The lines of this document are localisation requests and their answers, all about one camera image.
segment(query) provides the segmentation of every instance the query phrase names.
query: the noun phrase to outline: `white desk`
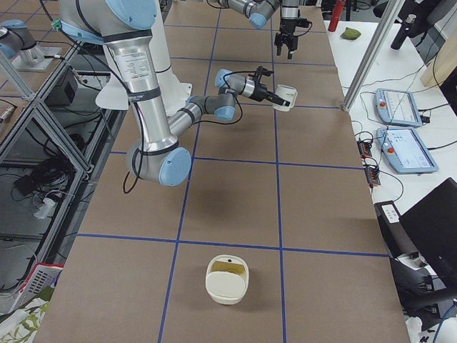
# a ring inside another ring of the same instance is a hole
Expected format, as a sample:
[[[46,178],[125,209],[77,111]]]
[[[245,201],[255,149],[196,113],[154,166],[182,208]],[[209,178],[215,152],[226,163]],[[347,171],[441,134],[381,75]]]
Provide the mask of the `white desk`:
[[[346,23],[341,21],[335,32],[328,33],[336,66],[338,67],[338,75],[343,86],[349,87],[351,85],[353,76],[376,30],[376,26],[377,23],[353,21]],[[362,35],[355,41],[340,38],[341,33],[346,27],[357,29]],[[409,39],[404,42],[399,50],[390,48],[391,42],[398,32],[398,28],[399,24],[394,24],[364,84],[370,84],[374,81],[384,79],[400,79],[423,66],[416,48]],[[409,91],[425,89],[420,80],[425,69],[423,67],[417,75],[408,76],[400,81],[385,81],[378,82],[372,86],[364,86],[361,91],[375,91],[377,88]],[[370,118],[378,120],[373,104],[373,94],[363,94],[362,96],[368,108]],[[419,109],[427,109],[447,103],[446,98],[442,95],[438,87],[416,93],[414,97]],[[351,108],[350,115],[353,120],[360,121],[363,124],[364,131],[370,131],[375,134],[377,128],[385,127],[366,118],[366,112],[360,97],[357,98],[357,101]],[[358,123],[353,123],[353,128],[355,133],[360,131],[360,125]],[[455,141],[457,139],[457,116],[449,106],[434,109],[431,116],[431,123],[419,128],[418,133],[427,147],[441,146]],[[373,145],[372,152],[373,157],[379,161],[380,154],[377,144]],[[398,175],[390,168],[385,157],[382,158],[381,170],[396,175],[405,187],[403,196],[396,202],[396,206],[401,214],[410,209],[444,179],[448,177],[457,179],[457,145],[454,144],[443,149],[433,150],[431,154],[440,170],[436,173],[422,175]],[[401,186],[398,181],[385,174],[380,175],[380,180],[381,186],[375,187],[373,190],[373,203],[396,199],[401,193]]]

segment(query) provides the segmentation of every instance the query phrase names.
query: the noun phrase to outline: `brown table surface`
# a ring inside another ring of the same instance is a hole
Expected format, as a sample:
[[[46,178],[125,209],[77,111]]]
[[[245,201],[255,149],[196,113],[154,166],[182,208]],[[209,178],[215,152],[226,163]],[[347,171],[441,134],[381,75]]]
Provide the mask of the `brown table surface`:
[[[123,195],[139,136],[128,116],[35,342],[408,342],[323,21],[314,7],[302,16],[314,25],[288,61],[272,49],[278,14],[254,30],[230,10],[174,2],[172,65],[194,94],[217,92],[219,68],[263,65],[269,89],[298,89],[296,106],[241,98],[237,125],[180,138],[188,182]],[[206,293],[219,254],[249,266],[239,304]]]

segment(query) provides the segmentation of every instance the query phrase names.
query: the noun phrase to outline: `light blue joint cap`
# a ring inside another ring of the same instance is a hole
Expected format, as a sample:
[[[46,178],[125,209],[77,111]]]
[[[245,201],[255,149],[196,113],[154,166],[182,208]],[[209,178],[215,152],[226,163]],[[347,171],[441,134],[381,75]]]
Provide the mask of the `light blue joint cap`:
[[[85,41],[87,43],[92,43],[96,45],[104,45],[103,39],[100,36],[92,34],[91,32],[81,30],[78,27],[67,24],[65,21],[62,21],[62,31],[71,36],[77,41]]]
[[[137,30],[149,30],[156,21],[156,2],[151,0],[105,0],[113,13]]]
[[[232,106],[222,106],[219,107],[216,111],[214,111],[214,116],[217,119],[223,121],[231,121],[235,116],[235,107]]]
[[[195,97],[196,97],[196,95],[193,95],[193,96],[190,96],[189,98],[187,98],[186,104],[189,104],[192,101],[192,99]]]
[[[164,186],[178,186],[191,170],[191,154],[182,147],[174,149],[164,159],[159,173],[159,182]]]
[[[249,16],[249,21],[256,29],[261,29],[266,24],[265,16],[261,15],[260,13],[252,13]]]
[[[224,81],[224,76],[227,74],[230,74],[232,71],[228,69],[219,69],[219,71],[216,74],[216,79],[214,80],[214,85],[217,88],[221,88],[222,86],[226,86],[226,83]]]
[[[0,50],[4,53],[7,59],[12,59],[14,56],[16,56],[16,52],[5,44],[0,43]]]
[[[26,29],[27,25],[19,19],[6,20],[0,25],[5,26],[7,29]]]

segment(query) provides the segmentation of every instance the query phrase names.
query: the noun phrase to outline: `white mug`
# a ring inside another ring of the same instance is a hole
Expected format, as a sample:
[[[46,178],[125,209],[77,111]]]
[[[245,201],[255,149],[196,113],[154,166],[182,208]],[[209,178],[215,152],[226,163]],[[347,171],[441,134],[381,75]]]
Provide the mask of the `white mug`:
[[[273,108],[278,111],[288,112],[295,105],[295,100],[297,99],[298,92],[295,88],[286,86],[285,84],[279,84],[276,87],[276,95],[282,99],[289,101],[291,104],[288,106],[279,106],[274,104]]]

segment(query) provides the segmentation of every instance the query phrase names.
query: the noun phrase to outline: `red bottle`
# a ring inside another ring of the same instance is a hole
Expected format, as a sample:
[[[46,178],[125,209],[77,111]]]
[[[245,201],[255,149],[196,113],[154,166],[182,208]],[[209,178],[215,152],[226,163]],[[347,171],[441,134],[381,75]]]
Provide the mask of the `red bottle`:
[[[341,14],[343,13],[345,5],[345,0],[336,0],[335,7],[333,8],[333,14],[330,20],[330,25],[328,25],[328,30],[330,32],[334,32],[336,30],[336,27],[338,26],[338,22],[340,21]]]

